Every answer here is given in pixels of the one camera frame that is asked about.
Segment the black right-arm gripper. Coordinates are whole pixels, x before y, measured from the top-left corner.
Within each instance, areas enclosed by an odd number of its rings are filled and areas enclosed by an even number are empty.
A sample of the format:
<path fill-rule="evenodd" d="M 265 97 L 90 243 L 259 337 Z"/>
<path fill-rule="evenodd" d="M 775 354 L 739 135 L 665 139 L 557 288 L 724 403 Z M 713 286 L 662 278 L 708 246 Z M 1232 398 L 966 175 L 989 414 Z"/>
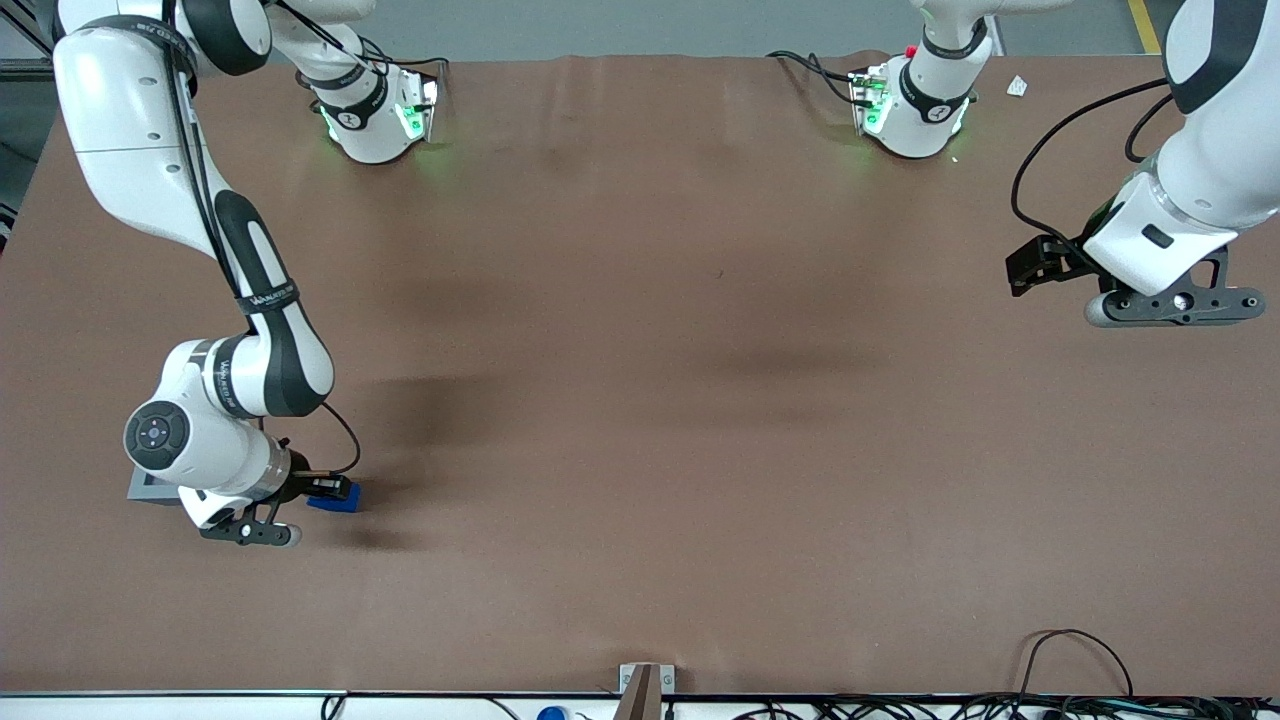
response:
<path fill-rule="evenodd" d="M 268 497 L 269 502 L 288 503 L 301 496 L 306 489 L 308 498 L 325 498 L 330 501 L 348 501 L 352 482 L 348 478 L 308 478 L 306 473 L 312 470 L 307 457 L 291 447 L 288 438 L 276 438 L 280 448 L 278 452 L 276 475 L 279 484 Z"/>

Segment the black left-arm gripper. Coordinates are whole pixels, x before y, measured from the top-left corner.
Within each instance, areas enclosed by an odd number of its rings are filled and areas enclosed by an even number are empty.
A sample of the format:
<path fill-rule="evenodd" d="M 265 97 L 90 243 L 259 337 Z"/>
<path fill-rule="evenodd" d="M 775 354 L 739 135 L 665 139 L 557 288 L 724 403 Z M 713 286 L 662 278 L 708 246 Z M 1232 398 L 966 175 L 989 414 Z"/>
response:
<path fill-rule="evenodd" d="M 1060 263 L 1055 275 L 1056 282 L 1074 281 L 1083 277 L 1105 278 L 1102 269 L 1079 243 L 1060 234 L 1042 233 L 1036 237 L 1036 250 L 1016 250 L 1005 259 L 1007 284 L 1012 297 L 1021 297 L 1032 288 L 1044 283 L 1044 273 L 1050 263 Z"/>

